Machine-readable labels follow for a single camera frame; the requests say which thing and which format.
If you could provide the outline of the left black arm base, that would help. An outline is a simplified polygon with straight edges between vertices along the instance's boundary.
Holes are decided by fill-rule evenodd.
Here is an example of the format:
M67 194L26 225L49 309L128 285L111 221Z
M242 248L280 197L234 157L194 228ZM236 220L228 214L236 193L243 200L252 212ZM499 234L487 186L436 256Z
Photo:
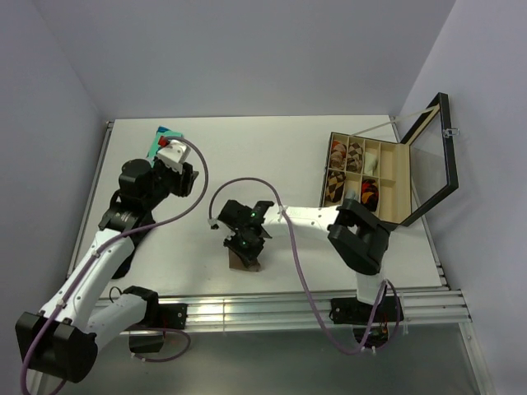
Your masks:
M147 334L131 334L128 336L128 348L132 353L145 355L161 351L166 343L166 329L184 330L188 313L185 303L159 304L152 313L132 326L133 330L145 331L148 328L161 328L161 331L150 331Z

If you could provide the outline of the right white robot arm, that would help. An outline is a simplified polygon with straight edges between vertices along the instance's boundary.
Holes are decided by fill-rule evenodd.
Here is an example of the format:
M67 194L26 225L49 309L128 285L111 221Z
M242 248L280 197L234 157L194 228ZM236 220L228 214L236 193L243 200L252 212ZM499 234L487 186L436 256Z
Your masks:
M356 273L358 315L372 321L384 312L382 260L390 229L358 201L346 199L332 207L286 207L259 201L248 207L229 200L216 223L231 231L223 245L246 269L259 263L266 239L288 235L290 230L301 238L329 241Z

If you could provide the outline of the brown sock with striped cuff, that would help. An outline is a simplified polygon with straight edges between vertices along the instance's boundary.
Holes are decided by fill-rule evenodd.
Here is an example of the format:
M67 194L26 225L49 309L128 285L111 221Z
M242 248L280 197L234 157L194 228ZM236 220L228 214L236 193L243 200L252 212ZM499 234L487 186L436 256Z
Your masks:
M244 261L232 251L228 251L228 267L231 270L242 272L260 272L261 265L257 259L252 261Z

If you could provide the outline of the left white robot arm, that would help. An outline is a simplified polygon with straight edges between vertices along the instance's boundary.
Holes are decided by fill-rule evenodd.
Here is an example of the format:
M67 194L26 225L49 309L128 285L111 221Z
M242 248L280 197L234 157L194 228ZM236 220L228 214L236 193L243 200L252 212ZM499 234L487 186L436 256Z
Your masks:
M158 227L153 210L170 195L188 197L198 175L183 160L168 165L161 159L135 159L123 165L119 187L83 259L38 313L24 312L16 322L22 393L29 392L30 370L61 384L81 382L98 353L129 328L183 329L181 324L163 326L159 295L141 286L125 288L102 310L94 308L108 283L127 274L137 247Z

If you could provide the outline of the black red yellow argyle sock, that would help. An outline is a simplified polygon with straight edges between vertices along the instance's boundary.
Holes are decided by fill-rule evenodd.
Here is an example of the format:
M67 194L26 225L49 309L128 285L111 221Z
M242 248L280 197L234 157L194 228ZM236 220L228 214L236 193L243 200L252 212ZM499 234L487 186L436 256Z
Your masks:
M364 179L361 183L361 204L371 212L375 212L379 203L379 189L374 179Z

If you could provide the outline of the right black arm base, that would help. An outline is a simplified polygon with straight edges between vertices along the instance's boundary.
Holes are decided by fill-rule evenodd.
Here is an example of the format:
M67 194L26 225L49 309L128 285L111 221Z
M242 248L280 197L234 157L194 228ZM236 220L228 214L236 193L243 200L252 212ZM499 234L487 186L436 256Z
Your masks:
M392 295L381 298L370 329L366 329L366 326L372 305L359 302L356 297L347 297L331 299L330 306L330 320L337 325L352 325L357 343L366 333L368 337L364 347L371 351L384 346L404 320L400 299Z

